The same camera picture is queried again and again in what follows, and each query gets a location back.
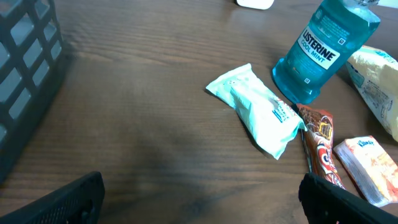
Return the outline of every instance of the bottle base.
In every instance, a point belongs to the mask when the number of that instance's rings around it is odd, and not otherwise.
[[[290,79],[286,71],[282,66],[283,58],[279,59],[278,63],[272,69],[272,79],[278,87],[278,89],[285,95],[285,97],[292,103],[309,104],[311,103],[319,94],[320,90],[303,90],[294,83],[287,82]]]

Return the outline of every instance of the brown candy wrapper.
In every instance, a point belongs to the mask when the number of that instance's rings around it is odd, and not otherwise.
[[[331,158],[333,147],[333,116],[325,110],[313,110],[297,104],[308,131],[302,131],[303,144],[310,172],[345,189]]]

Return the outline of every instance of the wood grain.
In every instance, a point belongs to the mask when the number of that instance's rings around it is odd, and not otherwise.
[[[229,0],[58,0],[65,83],[6,182],[0,215],[98,170],[100,223],[306,223],[298,200],[308,171],[299,137],[277,161],[252,144],[236,113],[205,93],[224,72],[252,63],[283,100],[270,69],[319,1],[278,0],[267,11]],[[396,10],[368,45],[398,58]],[[342,70],[312,106],[334,115],[335,144],[372,134],[398,161],[398,143]],[[337,161],[347,189],[358,194]],[[384,207],[398,215],[397,205]]]

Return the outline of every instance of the tissue packet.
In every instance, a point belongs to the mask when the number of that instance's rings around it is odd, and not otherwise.
[[[346,66],[359,94],[398,141],[398,62],[382,50],[362,46]]]
[[[333,147],[333,117],[325,110],[314,110],[297,104],[308,131],[302,131],[303,145],[310,172],[344,188],[331,157]]]
[[[307,128],[298,114],[243,65],[211,82],[207,90],[234,108],[257,144],[279,159],[299,129]]]
[[[372,136],[345,139],[333,150],[369,203],[398,202],[397,164]]]

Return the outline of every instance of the mouthwash bottle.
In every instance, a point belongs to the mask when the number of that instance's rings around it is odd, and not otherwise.
[[[373,34],[380,19],[369,10],[379,0],[324,0],[308,26],[272,70],[293,103],[309,104],[320,88]]]

